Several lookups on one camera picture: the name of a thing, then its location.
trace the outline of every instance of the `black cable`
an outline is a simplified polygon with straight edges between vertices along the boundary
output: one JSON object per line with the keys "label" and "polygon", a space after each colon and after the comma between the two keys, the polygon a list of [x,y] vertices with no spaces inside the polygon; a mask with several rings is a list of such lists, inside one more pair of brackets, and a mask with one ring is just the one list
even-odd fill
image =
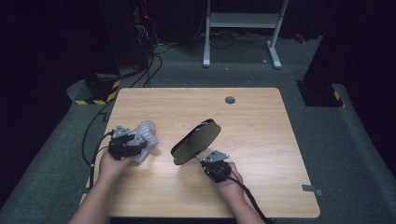
{"label": "black cable", "polygon": [[197,30],[197,32],[194,35],[194,38],[198,36],[198,34],[200,33],[203,24],[204,24],[204,20],[205,20],[205,15],[206,15],[206,1],[203,1],[203,9],[202,9],[202,18],[201,18],[201,24],[199,25],[199,28]]}
{"label": "black cable", "polygon": [[268,36],[266,36],[266,37],[263,38],[263,39],[260,39],[260,37],[263,37],[263,35],[251,36],[251,37],[252,37],[251,40],[240,40],[240,39],[238,39],[239,37],[245,38],[245,36],[243,36],[243,35],[235,36],[235,37],[234,37],[234,38],[235,38],[235,43],[238,43],[238,44],[239,44],[239,43],[254,44],[254,43],[260,43],[260,42],[262,42],[262,41],[265,41],[265,40],[267,40],[270,36],[268,35]]}
{"label": "black cable", "polygon": [[111,102],[109,102],[107,105],[105,105],[96,115],[95,117],[93,117],[93,119],[91,120],[90,124],[88,125],[87,129],[85,130],[84,136],[82,138],[82,145],[81,145],[81,154],[82,154],[82,158],[84,159],[85,163],[87,163],[87,165],[91,165],[90,162],[87,160],[87,157],[85,156],[85,139],[87,138],[87,134],[88,134],[88,130],[91,128],[91,125],[93,124],[93,122],[96,120],[96,118],[99,115],[104,115],[104,113],[102,113],[109,105],[111,105],[113,102],[115,102],[116,98],[113,98],[111,100]]}
{"label": "black cable", "polygon": [[[151,64],[154,62],[154,54],[153,54],[153,52],[151,52]],[[149,82],[149,80],[150,80],[150,75],[149,75],[149,70],[148,70],[148,75],[147,75],[147,80],[146,80],[146,82],[145,82],[145,84],[143,85],[143,88],[145,88],[146,87],[146,85],[147,85],[147,87],[151,87],[151,83]]]}
{"label": "black cable", "polygon": [[144,70],[144,66],[142,66],[142,67],[141,67],[139,70],[137,70],[137,71],[133,71],[133,72],[130,72],[130,73],[127,73],[127,74],[124,74],[124,75],[120,76],[120,79],[124,79],[124,78],[127,78],[127,77],[133,77],[133,76],[135,76],[135,75],[137,75],[137,74],[143,72],[143,70]]}
{"label": "black cable", "polygon": [[155,72],[148,78],[148,80],[145,82],[145,84],[143,85],[143,87],[146,86],[146,84],[148,82],[150,82],[150,80],[155,76],[155,74],[157,74],[157,72],[161,69],[161,67],[163,66],[163,59],[157,55],[157,54],[153,54],[153,57],[156,56],[158,59],[160,59],[160,66],[157,68],[157,70],[155,70]]}
{"label": "black cable", "polygon": [[90,189],[92,189],[93,187],[93,175],[95,172],[95,163],[96,163],[96,156],[98,155],[98,153],[104,148],[99,149],[99,146],[102,144],[103,140],[109,136],[112,135],[114,133],[114,131],[108,132],[105,135],[103,135],[103,137],[100,139],[100,141],[98,142],[95,151],[93,152],[92,155],[92,161],[91,161],[91,173],[90,173]]}
{"label": "black cable", "polygon": [[148,68],[146,69],[146,72],[143,73],[129,88],[132,88],[149,71],[151,66],[152,66],[152,61],[150,62]]}
{"label": "black cable", "polygon": [[107,113],[99,113],[99,115],[103,115],[102,122],[108,122],[110,118],[107,117]]}
{"label": "black cable", "polygon": [[160,48],[160,44],[157,44],[157,45],[155,46],[155,48],[159,48],[159,49],[161,49],[162,51],[161,51],[161,52],[155,52],[155,54],[163,54],[163,53],[168,52],[169,49],[171,49],[171,46],[170,46],[168,43],[162,43],[162,45],[166,45],[166,46],[168,47],[168,49],[162,49],[162,48]]}
{"label": "black cable", "polygon": [[213,44],[210,44],[210,46],[211,46],[212,48],[214,48],[214,49],[228,49],[228,48],[230,48],[230,47],[235,43],[235,38],[233,37],[233,35],[229,35],[229,36],[231,37],[231,44],[230,44],[230,45],[228,45],[228,46],[226,46],[226,47],[223,47],[223,48],[216,47],[216,46],[213,45]]}
{"label": "black cable", "polygon": [[262,210],[260,209],[260,207],[257,205],[256,200],[254,199],[254,197],[253,197],[253,195],[251,194],[250,190],[249,190],[244,184],[242,184],[241,181],[239,181],[238,177],[235,175],[235,173],[234,173],[233,171],[231,171],[231,172],[232,172],[233,175],[236,177],[236,179],[234,179],[234,178],[232,178],[232,177],[230,177],[230,176],[224,175],[224,174],[222,174],[222,173],[220,173],[220,172],[217,172],[216,170],[212,170],[212,169],[211,169],[211,170],[209,170],[209,173],[210,173],[210,172],[213,172],[213,173],[215,173],[215,174],[217,174],[217,175],[222,175],[222,176],[226,177],[227,179],[232,180],[232,181],[235,182],[237,185],[239,185],[239,186],[242,188],[242,190],[246,193],[246,195],[247,195],[247,197],[249,198],[249,200],[250,200],[251,204],[253,205],[254,209],[257,211],[257,213],[258,213],[259,216],[262,218],[262,220],[265,222],[265,224],[274,224],[274,223],[275,223],[272,219],[267,218],[267,217],[264,215],[264,213],[262,212]]}

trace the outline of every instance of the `metal bracket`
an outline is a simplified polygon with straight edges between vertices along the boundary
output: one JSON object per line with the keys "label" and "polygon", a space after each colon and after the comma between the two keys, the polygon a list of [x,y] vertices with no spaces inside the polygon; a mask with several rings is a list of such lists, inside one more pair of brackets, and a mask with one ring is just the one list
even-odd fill
{"label": "metal bracket", "polygon": [[125,135],[128,135],[128,133],[130,133],[131,131],[128,129],[125,129],[124,127],[117,125],[116,130],[113,133],[113,138],[119,138],[119,137],[123,137]]}
{"label": "metal bracket", "polygon": [[204,162],[216,162],[216,161],[224,161],[225,159],[230,158],[229,155],[214,150],[207,157],[203,159]]}
{"label": "metal bracket", "polygon": [[303,191],[311,191],[314,192],[316,196],[323,196],[323,191],[321,189],[315,188],[315,186],[311,185],[302,185]]}

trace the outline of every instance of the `wire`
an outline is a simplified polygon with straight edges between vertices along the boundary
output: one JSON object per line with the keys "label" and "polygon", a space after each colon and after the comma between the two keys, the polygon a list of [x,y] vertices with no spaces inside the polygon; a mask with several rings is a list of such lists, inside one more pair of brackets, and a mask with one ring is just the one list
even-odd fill
{"label": "wire", "polygon": [[[160,47],[161,45],[166,45],[166,46],[168,47],[168,49],[163,49],[163,48],[161,48],[161,47]],[[168,52],[168,51],[171,49],[171,45],[168,44],[168,43],[162,43],[162,44],[157,44],[157,45],[155,45],[155,46],[154,46],[154,49],[155,49],[155,48],[159,48],[159,49],[162,50],[161,52],[155,52],[156,54],[163,54],[163,53]]]}
{"label": "wire", "polygon": [[[154,62],[154,54],[151,52],[151,64]],[[143,88],[146,87],[151,87],[151,83],[149,82],[150,78],[149,78],[149,70],[148,70],[148,75],[147,75],[147,81],[145,82],[145,84],[143,85]]]}
{"label": "wire", "polygon": [[110,103],[108,103],[107,105],[105,105],[96,115],[95,117],[93,117],[93,119],[91,120],[90,124],[88,125],[87,129],[85,130],[84,136],[82,138],[82,146],[81,146],[81,154],[82,154],[82,158],[84,159],[85,163],[87,163],[89,166],[91,165],[90,162],[87,160],[86,156],[85,156],[85,152],[84,152],[84,147],[85,147],[85,140],[87,138],[87,134],[88,134],[88,130],[91,128],[91,125],[93,124],[93,122],[96,120],[96,118],[99,115],[105,115],[103,121],[106,121],[106,115],[107,113],[102,113],[109,105],[111,105],[113,102],[115,102],[116,98],[113,98],[113,100],[111,100]]}
{"label": "wire", "polygon": [[149,71],[150,67],[152,66],[152,62],[153,61],[151,60],[148,68],[146,69],[146,72],[144,72],[129,88],[132,88]]}
{"label": "wire", "polygon": [[247,43],[247,44],[253,44],[253,43],[260,43],[262,41],[267,40],[270,36],[267,35],[263,39],[260,39],[261,37],[264,37],[264,35],[257,35],[257,36],[252,36],[251,40],[243,40],[243,39],[238,39],[238,38],[246,38],[245,35],[239,35],[235,36],[235,43]]}
{"label": "wire", "polygon": [[140,34],[141,34],[140,37],[149,38],[149,32],[147,31],[147,29],[144,26],[136,25],[136,29],[140,32]]}
{"label": "wire", "polygon": [[147,83],[150,82],[150,80],[155,76],[155,74],[157,74],[157,72],[161,69],[161,67],[163,66],[163,59],[157,55],[157,54],[152,54],[152,56],[156,56],[158,59],[160,59],[160,66],[157,68],[157,70],[155,70],[155,72],[148,78],[148,80],[145,82],[145,84],[143,85],[143,87],[146,86]]}
{"label": "wire", "polygon": [[233,171],[231,171],[231,172],[232,172],[233,175],[236,177],[236,179],[234,179],[234,178],[232,178],[232,177],[230,177],[230,176],[224,175],[224,174],[222,174],[222,173],[220,173],[220,172],[217,172],[216,170],[213,170],[213,169],[210,169],[210,170],[208,170],[208,171],[209,171],[209,173],[210,173],[210,172],[213,172],[213,173],[215,173],[215,174],[217,174],[217,175],[221,175],[221,176],[223,176],[223,177],[226,177],[227,179],[230,179],[230,180],[232,180],[233,182],[235,182],[237,185],[239,185],[239,186],[242,188],[242,190],[246,193],[247,197],[250,199],[251,205],[253,205],[254,209],[257,211],[257,213],[258,213],[259,216],[262,218],[262,220],[263,220],[266,224],[274,224],[274,223],[275,223],[272,219],[267,218],[267,217],[264,215],[264,213],[262,212],[262,210],[260,209],[260,207],[257,205],[256,200],[254,199],[254,197],[253,197],[253,195],[251,194],[250,190],[249,190],[244,184],[242,184],[241,181],[239,181],[238,177],[235,175],[235,173],[234,173]]}
{"label": "wire", "polygon": [[143,6],[143,2],[142,2],[142,0],[140,0],[139,1],[140,2],[140,6],[142,6],[142,10],[143,10],[143,13],[145,14],[145,16],[148,18],[149,17],[149,14],[146,12],[146,11],[148,11],[148,5],[147,5],[147,2],[145,1],[145,7]]}
{"label": "wire", "polygon": [[203,3],[203,9],[202,9],[202,18],[201,18],[201,24],[199,25],[199,28],[198,28],[198,31],[197,31],[197,33],[194,35],[194,38],[195,37],[197,37],[198,36],[198,34],[199,34],[199,32],[201,31],[201,29],[202,29],[202,25],[204,24],[204,18],[205,18],[205,15],[206,15],[206,13],[205,13],[205,6],[206,6],[206,1],[203,1],[204,3]]}
{"label": "wire", "polygon": [[120,79],[127,78],[127,77],[133,77],[133,76],[135,76],[135,75],[137,75],[137,74],[143,72],[144,70],[145,70],[145,69],[144,69],[144,66],[141,66],[141,67],[139,67],[139,70],[137,70],[137,71],[133,71],[133,72],[130,72],[130,73],[127,73],[127,74],[122,75],[122,76],[119,78],[119,80],[120,80]]}
{"label": "wire", "polygon": [[[228,45],[228,46],[226,46],[226,47],[223,47],[223,48],[216,47],[216,46],[213,45],[213,44],[210,44],[210,46],[213,47],[214,49],[228,49],[228,48],[230,48],[230,47],[235,43],[235,38],[234,38],[233,35],[231,35],[231,34],[228,34],[228,36],[231,37],[231,41],[232,41],[230,45]],[[228,41],[228,40],[229,40],[229,39],[222,39],[223,37],[224,37],[223,35],[219,35],[219,36],[218,36],[218,40],[225,40],[225,41]]]}
{"label": "wire", "polygon": [[93,175],[94,175],[94,172],[95,172],[96,157],[97,157],[98,153],[99,153],[102,149],[106,148],[106,147],[102,147],[101,149],[99,149],[99,146],[102,144],[103,140],[104,140],[107,136],[112,135],[113,133],[114,133],[114,131],[111,131],[111,132],[108,132],[108,133],[106,133],[105,135],[103,135],[103,137],[102,137],[102,138],[100,139],[100,141],[98,142],[98,144],[97,144],[97,146],[96,146],[96,148],[95,148],[95,151],[93,152],[92,161],[91,161],[91,173],[90,173],[90,189],[92,189],[92,187],[93,187]]}

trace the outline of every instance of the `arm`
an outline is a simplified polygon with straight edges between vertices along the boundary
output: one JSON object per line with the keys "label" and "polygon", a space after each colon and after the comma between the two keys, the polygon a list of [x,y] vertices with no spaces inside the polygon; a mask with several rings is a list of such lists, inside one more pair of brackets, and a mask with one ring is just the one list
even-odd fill
{"label": "arm", "polygon": [[106,223],[111,188],[134,159],[135,157],[127,157],[117,161],[105,151],[100,160],[99,177],[69,224]]}
{"label": "arm", "polygon": [[[232,178],[237,178],[243,183],[242,176],[236,170],[233,162],[229,162],[233,170]],[[222,199],[229,205],[235,216],[238,224],[262,224],[265,223],[259,214],[247,203],[245,200],[245,192],[242,188],[234,183],[232,180],[227,179],[223,182],[216,184]]]}

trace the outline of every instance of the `gray carpet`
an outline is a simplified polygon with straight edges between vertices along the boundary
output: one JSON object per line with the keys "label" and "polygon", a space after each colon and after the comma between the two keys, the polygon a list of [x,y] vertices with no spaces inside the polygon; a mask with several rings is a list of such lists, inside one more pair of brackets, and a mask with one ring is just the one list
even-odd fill
{"label": "gray carpet", "polygon": [[[318,218],[282,218],[277,223],[396,223],[395,179],[364,131],[344,87],[334,85],[345,107],[304,106],[296,80],[303,79],[319,41],[313,39],[301,45],[292,39],[278,39],[281,70],[274,69],[263,41],[212,48],[209,68],[202,67],[202,47],[163,45],[161,48],[170,49],[160,54],[163,67],[151,80],[151,87],[279,88],[311,182],[323,190],[323,196],[318,197]],[[214,40],[212,44],[221,48],[229,42]],[[155,59],[151,74],[158,66],[159,60]],[[137,78],[125,78],[121,86],[129,87]],[[145,80],[142,78],[135,87],[141,88]],[[81,83],[69,88],[71,99]],[[70,107],[2,208],[0,223],[67,223],[78,208],[89,175],[80,152],[82,136],[102,107]],[[87,157],[91,157],[105,127],[103,116],[92,124],[85,144]]]}

